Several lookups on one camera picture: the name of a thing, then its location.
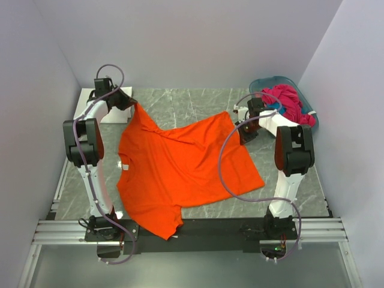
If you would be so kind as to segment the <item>black base crossbar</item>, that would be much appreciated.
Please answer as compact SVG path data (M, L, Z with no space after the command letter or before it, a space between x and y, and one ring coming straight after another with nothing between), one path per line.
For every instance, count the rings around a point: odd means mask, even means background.
M133 220L120 220L122 231L106 220L88 224L85 242L98 244L98 255L164 252L242 251L261 253L262 241L295 240L298 228L289 217L187 219L168 240L154 235Z

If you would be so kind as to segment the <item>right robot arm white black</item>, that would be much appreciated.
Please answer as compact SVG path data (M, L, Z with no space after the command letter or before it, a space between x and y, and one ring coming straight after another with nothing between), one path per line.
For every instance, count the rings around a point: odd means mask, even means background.
M251 98L247 106L233 106L237 114L240 144L244 145L263 128L275 137L274 161L278 170L274 199L264 216L263 232L269 239L277 239L287 232L294 232L294 207L292 203L301 181L314 165L313 134L309 125L299 125L281 115L277 109L268 108L261 98Z

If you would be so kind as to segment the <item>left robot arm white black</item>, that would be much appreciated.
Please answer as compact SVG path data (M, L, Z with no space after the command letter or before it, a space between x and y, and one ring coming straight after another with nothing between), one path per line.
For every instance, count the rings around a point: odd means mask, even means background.
M114 108L127 110L136 100L109 77L97 77L94 86L84 110L73 120L63 122L65 151L68 161L78 169L89 199L91 216L79 220L86 229L85 241L122 241L125 231L118 223L103 175L100 123Z

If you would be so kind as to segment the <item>magenta t-shirt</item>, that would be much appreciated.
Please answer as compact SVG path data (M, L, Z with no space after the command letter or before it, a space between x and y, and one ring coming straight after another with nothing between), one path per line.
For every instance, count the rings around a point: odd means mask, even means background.
M316 124L315 117L304 112L304 105L299 99L296 89L290 85L276 85L273 88L264 88L262 92L262 101L265 105L278 102L274 97L280 100L282 106L285 107L286 112L283 114L288 120L298 123L306 124L314 127Z

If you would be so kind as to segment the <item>aluminium frame rails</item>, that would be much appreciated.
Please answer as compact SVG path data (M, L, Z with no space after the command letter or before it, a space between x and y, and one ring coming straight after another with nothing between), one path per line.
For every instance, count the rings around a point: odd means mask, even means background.
M97 260L77 219L86 215L80 179L65 164L54 202L59 214L36 228L20 287L361 287L341 219L329 210L315 168L299 186L299 250L267 262L232 251L137 254L120 265Z

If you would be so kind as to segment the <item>blue t-shirt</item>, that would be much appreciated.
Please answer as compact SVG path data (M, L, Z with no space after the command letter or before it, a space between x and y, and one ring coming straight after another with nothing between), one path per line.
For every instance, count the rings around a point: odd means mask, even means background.
M269 108L269 109L272 109L272 110L278 110L278 108L279 108L279 103L278 102L274 102L274 103L272 103L272 104L267 104L266 105L267 106L267 108ZM278 111L280 114L284 114L285 112L286 112L286 109L285 109L285 107L284 106L282 106L281 107L281 109Z

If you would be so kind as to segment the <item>teal plastic laundry basket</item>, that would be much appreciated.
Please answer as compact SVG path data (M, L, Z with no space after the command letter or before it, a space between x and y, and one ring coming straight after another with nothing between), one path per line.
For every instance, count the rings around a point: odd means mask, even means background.
M316 112L309 105L297 85L287 77L273 76L254 80L250 86L251 94L263 92L261 98L267 108L277 110L282 104L279 114L297 124L309 125L315 132L319 126Z

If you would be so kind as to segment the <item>orange t-shirt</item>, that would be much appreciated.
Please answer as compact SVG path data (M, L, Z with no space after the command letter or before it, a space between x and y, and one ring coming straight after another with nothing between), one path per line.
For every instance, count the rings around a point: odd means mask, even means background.
M207 205L264 186L227 112L163 130L136 104L119 143L117 188L128 215L169 239L183 224L182 209Z

